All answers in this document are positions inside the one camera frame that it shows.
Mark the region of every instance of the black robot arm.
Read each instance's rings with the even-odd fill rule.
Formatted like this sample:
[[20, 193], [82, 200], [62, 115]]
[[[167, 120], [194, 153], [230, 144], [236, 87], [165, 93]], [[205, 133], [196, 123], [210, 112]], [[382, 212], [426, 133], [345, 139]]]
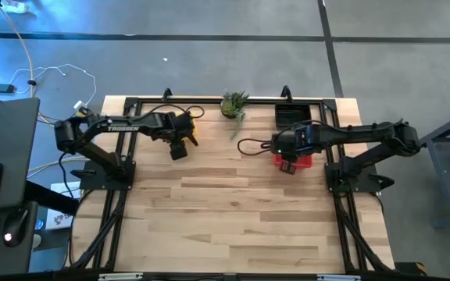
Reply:
[[190, 112], [176, 116], [174, 112], [150, 112], [143, 116], [100, 116], [90, 114], [85, 117], [72, 117], [55, 123], [55, 139], [57, 148], [70, 154], [80, 153], [99, 164], [110, 176], [122, 177], [126, 172], [120, 164], [118, 155], [108, 153], [91, 140], [100, 133], [140, 132], [155, 140], [163, 140], [170, 144], [173, 160], [187, 156], [183, 139], [187, 137], [194, 145], [198, 142], [192, 131], [194, 123]]
[[380, 123], [369, 126], [348, 126], [336, 128], [327, 124], [313, 124], [317, 121], [307, 121], [309, 125], [299, 124], [290, 130], [274, 133], [270, 142], [270, 150], [280, 154], [286, 165], [281, 170], [293, 173], [298, 157], [320, 153], [330, 149], [335, 144], [357, 144], [381, 142], [375, 148], [354, 158], [344, 157], [341, 163], [341, 173], [359, 174], [367, 166], [374, 165], [394, 155], [413, 156], [420, 145], [416, 130], [402, 121], [396, 123]]

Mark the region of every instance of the succulent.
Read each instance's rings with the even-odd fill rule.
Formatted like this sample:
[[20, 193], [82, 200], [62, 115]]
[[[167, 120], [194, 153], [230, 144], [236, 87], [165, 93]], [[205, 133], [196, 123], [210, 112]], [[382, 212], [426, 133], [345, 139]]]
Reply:
[[223, 103], [221, 105], [222, 112], [228, 116], [235, 116], [236, 120], [236, 127], [230, 137], [231, 139], [237, 136], [242, 128], [242, 122], [246, 117], [244, 107], [247, 105], [246, 101], [248, 98], [249, 94], [245, 94], [244, 91], [234, 92], [232, 94], [227, 92], [223, 95]]

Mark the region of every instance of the black metal frame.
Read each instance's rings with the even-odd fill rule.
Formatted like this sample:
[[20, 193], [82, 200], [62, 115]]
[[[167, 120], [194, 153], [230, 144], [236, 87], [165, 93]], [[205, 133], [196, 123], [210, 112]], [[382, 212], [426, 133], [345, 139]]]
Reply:
[[[14, 280], [67, 280], [67, 281], [97, 281], [99, 276], [112, 274], [111, 269], [72, 269], [68, 271], [46, 271], [25, 274], [15, 274], [11, 276], [0, 276], [0, 281]], [[219, 281], [450, 281], [450, 279], [430, 276], [419, 276], [404, 274], [399, 272], [362, 272], [358, 275], [329, 275], [329, 274], [278, 274], [278, 273], [182, 273], [182, 272], [133, 272], [129, 274], [129, 280], [179, 280], [179, 281], [199, 281], [199, 280], [219, 280]]]
[[[126, 116], [129, 114], [131, 108], [135, 106], [135, 115], [139, 116], [141, 114], [141, 107], [144, 104], [163, 104], [163, 103], [171, 103], [171, 104], [215, 104], [218, 105], [221, 102], [221, 97], [202, 97], [202, 98], [186, 98], [186, 97], [176, 97], [173, 96], [170, 89], [166, 89], [164, 92], [164, 95], [161, 98], [126, 98], [124, 102], [124, 109], [123, 109], [123, 115]], [[320, 118], [322, 122], [327, 123], [327, 111], [330, 111], [330, 117], [332, 119], [332, 123], [335, 126], [339, 126], [339, 118], [338, 118], [338, 109], [336, 106], [336, 101], [334, 99], [293, 99], [291, 92], [289, 91], [288, 86], [284, 86], [281, 94], [281, 98], [249, 98], [248, 103], [250, 105], [275, 105], [279, 103], [296, 103], [299, 105], [308, 105], [308, 106], [316, 106], [319, 109], [320, 112]], [[118, 157], [121, 157], [121, 152], [123, 150], [123, 144], [124, 144], [124, 138], [125, 133], [120, 133], [117, 144], [116, 144], [116, 153], [118, 154]], [[128, 147], [127, 152], [127, 158], [126, 161], [132, 161], [134, 157], [134, 149], [137, 139], [137, 133], [131, 133], [130, 136], [130, 143]], [[345, 149], [342, 145], [337, 146], [339, 158], [342, 158], [345, 156]], [[327, 161], [329, 163], [334, 162], [334, 155], [332, 150], [328, 149], [326, 150], [327, 155]], [[114, 190], [108, 190], [107, 195], [105, 198], [105, 205], [102, 213], [102, 221], [100, 228], [102, 228], [105, 225], [105, 222], [109, 219], [110, 216], [110, 210], [113, 204], [113, 195]], [[127, 192], [128, 191], [120, 191], [120, 200], [125, 201], [127, 198]], [[352, 264], [352, 260], [350, 257], [350, 250], [348, 246], [348, 238], [346, 234], [346, 227], [344, 224], [344, 217], [341, 214], [341, 212], [338, 212], [338, 206], [341, 205], [341, 197], [339, 197], [336, 193], [333, 193], [334, 198], [334, 207], [336, 210], [336, 216], [337, 216], [337, 225], [338, 225], [338, 232], [340, 237], [340, 244], [341, 244], [341, 253], [343, 256], [343, 262], [345, 266], [345, 272], [355, 272], [356, 268]], [[357, 211], [355, 207], [355, 200], [352, 195], [352, 193], [348, 193], [347, 198], [347, 204], [348, 204], [348, 217], [350, 221], [352, 222], [353, 226], [355, 227], [355, 230], [358, 234], [360, 234], [359, 230], [359, 222], [357, 218]], [[112, 242], [110, 245], [110, 251], [109, 251], [109, 257], [108, 261], [105, 264], [106, 268], [113, 269], [116, 261], [116, 254], [117, 254], [117, 248], [119, 245], [119, 238], [120, 238], [120, 228], [122, 225], [122, 216], [121, 219], [119, 219], [113, 230], [112, 235]], [[101, 258], [102, 258], [102, 252], [103, 252], [103, 243], [100, 246], [100, 248], [96, 251], [94, 260], [93, 260], [93, 268], [101, 268]], [[358, 263], [359, 263], [359, 270], [367, 270], [366, 267], [366, 259], [363, 253], [363, 249], [357, 244], [357, 253], [358, 253]]]
[[[430, 153], [435, 172], [439, 178], [439, 186], [447, 199], [450, 209], [450, 183], [448, 180], [450, 171], [445, 168], [445, 161], [442, 161], [438, 149], [436, 148], [437, 143], [441, 142], [450, 142], [450, 121], [420, 139], [421, 145], [427, 148]], [[432, 225], [435, 228], [450, 226], [450, 212], [449, 215], [445, 217], [434, 219]]]

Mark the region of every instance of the wooden table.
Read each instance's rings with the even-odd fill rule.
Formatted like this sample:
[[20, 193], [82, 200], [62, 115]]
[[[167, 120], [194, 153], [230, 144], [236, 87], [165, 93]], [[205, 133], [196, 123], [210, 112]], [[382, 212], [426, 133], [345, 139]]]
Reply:
[[[125, 98], [105, 97], [102, 112], [121, 115]], [[154, 106], [144, 105], [143, 112]], [[244, 137], [269, 140], [275, 130], [272, 105], [248, 106], [243, 129], [233, 140], [234, 121], [225, 119], [218, 105], [202, 107], [205, 115], [196, 119], [199, 146], [187, 144], [186, 158], [172, 161], [168, 144], [143, 135], [137, 139], [137, 172], [124, 211], [116, 271], [344, 272], [334, 201], [323, 175], [326, 155], [314, 154], [312, 168], [293, 176], [282, 173], [273, 166], [272, 154], [249, 157], [237, 150]], [[342, 126], [361, 124], [355, 99], [337, 99], [337, 111]], [[320, 119], [315, 108], [312, 118]], [[104, 133], [95, 143], [114, 151], [116, 140], [116, 133]], [[258, 149], [257, 143], [243, 144], [246, 151]], [[365, 150], [365, 144], [345, 145], [350, 156]], [[98, 190], [80, 207], [73, 226], [74, 260], [97, 234], [104, 200], [105, 191]], [[363, 236], [393, 268], [376, 198], [355, 194], [355, 204]]]

